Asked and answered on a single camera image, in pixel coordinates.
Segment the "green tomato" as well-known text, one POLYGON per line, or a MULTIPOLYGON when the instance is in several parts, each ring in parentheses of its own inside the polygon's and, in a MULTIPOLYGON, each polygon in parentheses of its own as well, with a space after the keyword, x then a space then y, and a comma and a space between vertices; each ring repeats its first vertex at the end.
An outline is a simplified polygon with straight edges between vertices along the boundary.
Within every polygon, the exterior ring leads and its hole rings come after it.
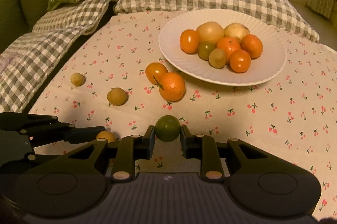
POLYGON ((155 124, 155 135, 163 142, 174 141, 181 132, 179 120, 172 115, 164 115, 155 124))

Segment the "small brown longan fruit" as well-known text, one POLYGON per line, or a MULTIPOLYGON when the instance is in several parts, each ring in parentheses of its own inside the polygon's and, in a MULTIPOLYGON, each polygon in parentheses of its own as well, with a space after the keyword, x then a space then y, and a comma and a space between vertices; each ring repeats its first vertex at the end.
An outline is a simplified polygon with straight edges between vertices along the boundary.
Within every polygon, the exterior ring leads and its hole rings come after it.
POLYGON ((108 102, 114 106, 123 105, 127 99, 127 93, 121 88, 113 88, 107 94, 108 102))

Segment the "large yellow-brown round fruit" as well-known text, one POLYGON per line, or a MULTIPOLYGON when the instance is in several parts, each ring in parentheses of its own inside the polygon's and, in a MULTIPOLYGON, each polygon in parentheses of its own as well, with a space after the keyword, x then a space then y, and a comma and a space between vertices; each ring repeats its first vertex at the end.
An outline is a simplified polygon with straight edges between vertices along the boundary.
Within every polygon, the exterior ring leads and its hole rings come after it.
POLYGON ((217 43, 225 37, 223 27, 217 22, 210 21, 199 25, 196 29, 201 42, 217 43))

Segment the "small yellow-green fruit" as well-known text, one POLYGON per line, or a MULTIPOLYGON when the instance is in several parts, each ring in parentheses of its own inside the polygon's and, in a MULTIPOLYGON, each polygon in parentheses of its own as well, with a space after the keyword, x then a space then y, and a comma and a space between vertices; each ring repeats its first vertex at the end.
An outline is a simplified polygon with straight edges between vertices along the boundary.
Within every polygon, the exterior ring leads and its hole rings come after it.
POLYGON ((116 136, 112 132, 104 130, 97 134, 96 139, 106 139, 108 143, 112 143, 116 141, 116 136))

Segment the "small tan longan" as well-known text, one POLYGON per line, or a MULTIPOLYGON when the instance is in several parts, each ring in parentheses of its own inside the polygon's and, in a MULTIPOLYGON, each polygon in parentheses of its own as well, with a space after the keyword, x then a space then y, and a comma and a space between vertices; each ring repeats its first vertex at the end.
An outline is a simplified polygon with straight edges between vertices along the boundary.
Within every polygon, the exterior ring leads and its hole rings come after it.
POLYGON ((73 73, 70 77, 70 81, 74 86, 79 87, 86 82, 86 78, 83 74, 73 73))

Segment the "orange tangerine with stem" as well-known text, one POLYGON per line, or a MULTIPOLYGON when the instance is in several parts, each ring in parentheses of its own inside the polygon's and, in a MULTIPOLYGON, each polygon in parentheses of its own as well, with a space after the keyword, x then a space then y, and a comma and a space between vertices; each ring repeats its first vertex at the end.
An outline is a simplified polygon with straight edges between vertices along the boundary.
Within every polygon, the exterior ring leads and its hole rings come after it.
POLYGON ((155 76, 153 78, 159 87, 161 97, 165 101, 177 102, 183 98, 186 92, 186 84, 179 73, 165 73, 159 80, 155 76))

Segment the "cherry print white cloth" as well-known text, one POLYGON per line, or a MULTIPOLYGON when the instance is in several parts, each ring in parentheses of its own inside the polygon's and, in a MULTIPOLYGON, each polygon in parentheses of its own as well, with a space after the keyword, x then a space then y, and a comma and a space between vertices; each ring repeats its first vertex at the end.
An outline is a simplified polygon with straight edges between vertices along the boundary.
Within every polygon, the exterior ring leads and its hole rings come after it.
POLYGON ((280 31, 287 62, 274 79, 226 87, 185 76, 184 97, 171 103, 144 70, 165 62, 158 35, 174 17, 158 11, 112 17, 61 68, 31 112, 77 127, 104 126, 119 137, 141 135, 160 117, 173 115, 193 134, 218 142, 239 138, 310 171, 322 189, 314 217, 336 217, 336 54, 280 31), (86 82, 74 86, 73 73, 86 82), (127 93, 123 105, 108 102, 113 88, 127 93))

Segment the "grey white checkered quilt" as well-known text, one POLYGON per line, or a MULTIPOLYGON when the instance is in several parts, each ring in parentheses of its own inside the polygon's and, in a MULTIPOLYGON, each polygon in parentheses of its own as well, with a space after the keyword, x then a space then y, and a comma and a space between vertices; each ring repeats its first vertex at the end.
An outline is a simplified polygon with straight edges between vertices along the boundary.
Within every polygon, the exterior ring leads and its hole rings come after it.
POLYGON ((114 4, 116 14, 200 9, 239 11, 312 42, 319 41, 319 34, 288 0, 83 0, 47 12, 30 33, 17 38, 4 51, 11 61, 1 73, 1 110, 23 111, 71 45, 80 36, 96 30, 110 3, 114 4))

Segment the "orange cherry tomato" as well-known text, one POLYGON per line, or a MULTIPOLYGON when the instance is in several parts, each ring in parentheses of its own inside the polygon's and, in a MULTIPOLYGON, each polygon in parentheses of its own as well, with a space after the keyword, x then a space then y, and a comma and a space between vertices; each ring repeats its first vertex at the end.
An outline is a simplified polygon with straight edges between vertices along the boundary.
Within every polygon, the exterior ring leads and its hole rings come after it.
POLYGON ((157 84, 157 82, 160 81, 162 76, 168 72, 167 68, 158 62, 153 62, 150 63, 145 70, 145 74, 147 79, 152 83, 152 84, 157 84))

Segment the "olive green small fruit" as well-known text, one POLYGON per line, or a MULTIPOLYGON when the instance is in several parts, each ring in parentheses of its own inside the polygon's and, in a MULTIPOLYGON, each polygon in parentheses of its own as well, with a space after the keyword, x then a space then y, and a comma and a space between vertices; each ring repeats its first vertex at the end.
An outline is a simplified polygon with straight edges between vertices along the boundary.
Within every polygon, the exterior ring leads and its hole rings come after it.
POLYGON ((198 47, 198 56, 202 60, 208 61, 210 53, 216 49, 215 43, 201 42, 198 47))

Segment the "orange tomato on plate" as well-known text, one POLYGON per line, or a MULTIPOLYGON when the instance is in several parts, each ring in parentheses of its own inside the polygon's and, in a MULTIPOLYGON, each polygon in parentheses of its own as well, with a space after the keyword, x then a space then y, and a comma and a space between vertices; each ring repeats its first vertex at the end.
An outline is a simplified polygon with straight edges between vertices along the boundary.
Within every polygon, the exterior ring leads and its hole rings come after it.
POLYGON ((181 49, 188 54, 194 54, 197 51, 199 42, 198 32, 192 29, 183 31, 179 39, 181 49))

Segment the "orange tangerine on plate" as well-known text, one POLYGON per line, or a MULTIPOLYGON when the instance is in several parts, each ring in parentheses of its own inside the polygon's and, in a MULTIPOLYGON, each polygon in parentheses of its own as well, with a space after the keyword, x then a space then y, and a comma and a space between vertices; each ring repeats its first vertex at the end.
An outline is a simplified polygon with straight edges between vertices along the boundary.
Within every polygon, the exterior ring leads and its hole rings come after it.
POLYGON ((251 59, 257 59, 263 52, 262 41, 253 34, 248 34, 241 39, 241 48, 249 53, 251 59))

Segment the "pale yellow round fruit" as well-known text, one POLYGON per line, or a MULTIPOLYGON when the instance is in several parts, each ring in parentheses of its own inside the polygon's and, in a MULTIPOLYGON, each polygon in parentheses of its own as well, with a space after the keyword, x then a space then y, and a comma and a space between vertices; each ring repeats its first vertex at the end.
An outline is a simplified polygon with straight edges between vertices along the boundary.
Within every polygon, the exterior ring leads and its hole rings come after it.
POLYGON ((236 38, 241 41, 246 35, 250 34, 250 30, 243 24, 234 22, 227 25, 224 29, 225 37, 236 38))

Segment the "white fluted paper plate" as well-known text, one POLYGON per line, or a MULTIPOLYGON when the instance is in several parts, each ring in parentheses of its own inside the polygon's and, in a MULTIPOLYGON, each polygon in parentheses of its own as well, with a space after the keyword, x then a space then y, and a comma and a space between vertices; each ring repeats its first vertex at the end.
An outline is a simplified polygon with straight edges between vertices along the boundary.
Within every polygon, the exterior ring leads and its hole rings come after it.
POLYGON ((223 9, 178 15, 162 27, 158 45, 178 70, 199 80, 235 87, 275 78, 287 58, 275 29, 250 15, 223 9))

